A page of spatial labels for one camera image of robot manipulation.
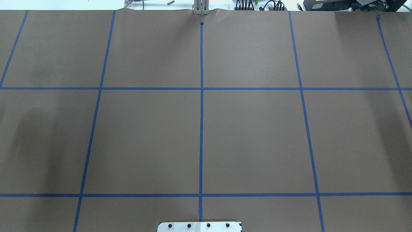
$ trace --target blue tape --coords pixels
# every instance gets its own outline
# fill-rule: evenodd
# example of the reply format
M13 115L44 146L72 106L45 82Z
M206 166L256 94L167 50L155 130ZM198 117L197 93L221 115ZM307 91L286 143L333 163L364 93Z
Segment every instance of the blue tape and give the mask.
M206 87L204 90L299 90L299 88L288 88L288 87L274 87L274 88L261 88L261 87Z
M397 89L399 91L399 95L400 95L400 98L402 100L403 108L405 109L405 113L406 113L406 116L407 116L408 121L409 121L409 126L412 128L412 120L411 120L411 117L409 115L408 107L406 106L406 102L405 102L405 99L403 97L402 89L400 88L398 77L396 76L395 68L393 67L392 59L391 59L391 56L389 55L389 51L388 51L388 48L386 46L384 34L382 32L382 27L381 27L380 16L376 17L376 21L378 23L379 33L381 34L381 39L382 39L382 43L383 43L383 46L384 46L384 49L385 49L385 52L386 52L386 56L388 57L389 65L391 66L392 74L393 74L393 77L395 78L396 86L398 87Z
M316 87L304 87L303 90L398 90L397 88L316 88Z
M2 193L0 197L199 197L198 193L160 194L46 194L46 193ZM300 197L300 196L412 196L412 192L331 192L331 193L203 193L202 197Z
M0 87L0 90L99 90L99 87Z
M201 90L199 87L103 87L103 90Z
M203 197L282 197L317 196L316 193L204 193Z
M91 145L92 145L92 142L93 142L94 129L95 129L95 126L96 126L97 112L98 112L99 104L100 104L100 97L101 97L101 93L102 93L104 74L105 74L105 70L106 70L107 58L108 58L108 55L109 55L110 41L111 41L111 38L112 38L113 24L115 22L115 16L116 16L116 11L114 10L113 15L112 15L112 23L110 24L110 32L109 32L109 38L108 38L108 41L107 41L106 54L105 54L104 63L103 63L102 75L101 75L101 78L100 78L99 92L97 94L96 107L94 109L93 124L91 126L89 146L87 148L86 162L84 164L82 185L80 186L80 197L79 197L79 201L77 203L77 211L76 211L75 223L74 223L74 226L73 226L73 232L76 232L77 223L79 221L80 207L82 205L82 195L83 195L83 191L84 191L84 184L86 182L87 168L89 166Z
M200 136L199 136L199 221L203 218L203 106L204 106L204 83L203 83L203 21L200 22Z
M315 159L314 159L314 156L313 156L312 141L311 141L311 137L310 137L309 123L308 123L308 118L307 118L307 113L306 113L305 98L304 98L304 95L303 95L302 79L301 79L301 76L300 76L299 62L298 62L298 59L297 59L295 35L293 33L292 15L290 14L290 11L288 13L289 13L290 33L291 33L291 36L292 36L292 43L293 43L293 52L295 54L297 78L299 80L300 98L302 99L303 116L305 118L306 135L307 135L307 138L308 138L309 153L310 153L310 159L311 159L311 163L312 163L313 180L314 180L314 183L315 183L316 194L319 194L318 178L317 178L317 174L316 174ZM316 199L317 199L317 202L318 202L318 211L319 211L319 220L320 220L320 223L321 223L321 230L322 230L322 232L325 232L325 226L324 226L324 223L323 223L321 198L319 196L317 196Z
M24 26L24 23L25 23L26 18L27 18L27 14L28 14L28 10L26 10L26 13L24 14L23 21L21 22L19 32L17 33L16 40L14 41L14 44L13 44L13 47L12 47L12 51L10 52L10 56L9 56L9 59L7 60L6 67L4 68L3 76L1 77L1 80L0 80L0 87L3 85L4 78L6 78L7 69L9 68L10 62L12 61L12 57L13 57L13 54L14 54L14 49L16 49L17 42L19 41L21 31L23 30L23 26Z

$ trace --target metal bracket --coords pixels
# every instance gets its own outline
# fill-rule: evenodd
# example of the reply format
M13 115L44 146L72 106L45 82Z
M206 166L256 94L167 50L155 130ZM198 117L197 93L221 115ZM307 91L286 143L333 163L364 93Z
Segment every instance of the metal bracket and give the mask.
M157 232L242 232L241 222L160 223Z
M209 0L194 0L194 14L209 14Z

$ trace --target white metal plate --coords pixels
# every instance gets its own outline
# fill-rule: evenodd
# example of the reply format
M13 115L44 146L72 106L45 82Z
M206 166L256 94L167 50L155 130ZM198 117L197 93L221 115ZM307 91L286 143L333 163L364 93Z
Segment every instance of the white metal plate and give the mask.
M160 223L157 232L241 232L241 222Z

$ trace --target black box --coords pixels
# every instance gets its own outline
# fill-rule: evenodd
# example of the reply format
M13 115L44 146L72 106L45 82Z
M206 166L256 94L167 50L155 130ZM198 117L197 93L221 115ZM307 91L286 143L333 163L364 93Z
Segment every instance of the black box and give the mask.
M356 0L304 0L307 11L337 11L349 9Z

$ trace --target white surface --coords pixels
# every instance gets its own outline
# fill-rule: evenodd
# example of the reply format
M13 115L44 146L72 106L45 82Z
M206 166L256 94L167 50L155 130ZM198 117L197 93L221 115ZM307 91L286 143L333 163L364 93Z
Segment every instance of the white surface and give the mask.
M178 222L178 223L160 223L157 227L157 232L242 232L240 222Z
M171 5L167 5L171 0L145 0L145 10L174 10L191 9L193 0L175 0ZM283 0L285 7L290 11L298 10L296 4L303 7L303 0ZM255 10L263 6L265 0L259 1L258 6L253 5ZM408 0L405 5L412 7L412 0ZM209 9L231 9L236 5L235 0L209 0ZM124 6L124 0L0 0L0 9L29 9L29 10L114 10ZM130 9L142 10L142 2L133 2ZM404 7L398 11L408 12Z

